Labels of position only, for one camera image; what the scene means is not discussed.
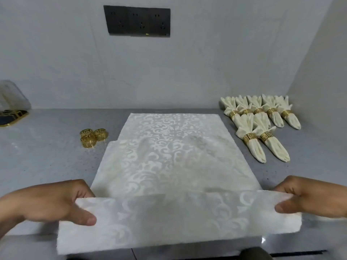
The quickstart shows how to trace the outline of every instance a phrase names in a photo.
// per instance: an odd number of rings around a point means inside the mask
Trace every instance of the person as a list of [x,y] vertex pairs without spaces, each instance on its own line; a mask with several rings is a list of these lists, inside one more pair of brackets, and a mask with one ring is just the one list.
[[[303,212],[331,218],[347,217],[346,186],[288,176],[274,191],[293,194],[292,198],[275,206],[278,213]],[[8,193],[0,198],[0,237],[24,220],[66,220],[79,225],[95,225],[96,217],[75,203],[77,198],[87,197],[95,196],[81,179],[41,184]],[[247,257],[242,259],[249,259],[249,255],[252,259],[254,253],[267,254],[259,252],[260,250],[262,249],[246,249],[241,254]]]

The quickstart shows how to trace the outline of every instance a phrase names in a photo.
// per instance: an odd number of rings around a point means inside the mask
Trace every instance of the countertop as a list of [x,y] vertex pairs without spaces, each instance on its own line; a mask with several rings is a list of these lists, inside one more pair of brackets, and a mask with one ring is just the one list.
[[[346,152],[336,148],[325,133],[303,121],[301,130],[295,130],[285,123],[274,133],[287,149],[290,162],[280,161],[263,145],[267,162],[262,164],[254,159],[246,145],[235,135],[233,122],[220,109],[41,109],[31,110],[17,124],[0,128],[0,196],[31,185],[68,179],[84,179],[91,185],[107,143],[117,140],[130,113],[218,114],[263,189],[271,189],[288,175],[347,185]],[[109,131],[109,137],[94,148],[85,149],[81,146],[79,132],[86,128],[105,128]],[[273,252],[285,248],[287,251],[298,250],[297,246],[302,247],[302,251],[324,249],[321,248],[324,242],[308,245],[312,243],[309,236],[317,237],[317,226],[304,221],[302,230],[296,234],[303,237],[302,242],[296,236],[293,249],[290,249],[290,244],[280,240],[294,234],[270,236],[266,243],[270,244],[271,240],[274,243],[268,249]],[[24,222],[10,234],[49,234],[55,228],[55,224]]]

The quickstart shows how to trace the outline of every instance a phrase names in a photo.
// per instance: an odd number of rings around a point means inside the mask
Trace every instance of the wall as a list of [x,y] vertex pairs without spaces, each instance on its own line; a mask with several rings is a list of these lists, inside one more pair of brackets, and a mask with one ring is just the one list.
[[[218,107],[285,94],[332,0],[0,0],[0,79],[33,108]],[[103,5],[171,8],[171,37],[109,36]]]
[[346,145],[347,0],[334,0],[289,89],[301,119]]

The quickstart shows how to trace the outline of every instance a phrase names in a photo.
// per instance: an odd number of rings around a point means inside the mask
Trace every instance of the damask fabric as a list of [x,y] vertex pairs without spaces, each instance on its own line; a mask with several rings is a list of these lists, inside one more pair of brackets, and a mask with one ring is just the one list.
[[60,254],[287,233],[301,224],[300,215],[273,209],[288,195],[257,191],[218,115],[131,114],[91,189],[98,198],[77,204],[97,224],[60,222]]
[[278,214],[291,194],[272,191],[183,192],[77,199],[95,226],[60,222],[59,254],[297,232],[301,214]]

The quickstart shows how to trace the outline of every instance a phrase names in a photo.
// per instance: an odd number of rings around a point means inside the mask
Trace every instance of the wall socket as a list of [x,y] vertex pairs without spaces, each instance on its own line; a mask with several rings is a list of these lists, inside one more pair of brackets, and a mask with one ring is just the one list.
[[170,9],[104,5],[104,11],[110,34],[170,36]]

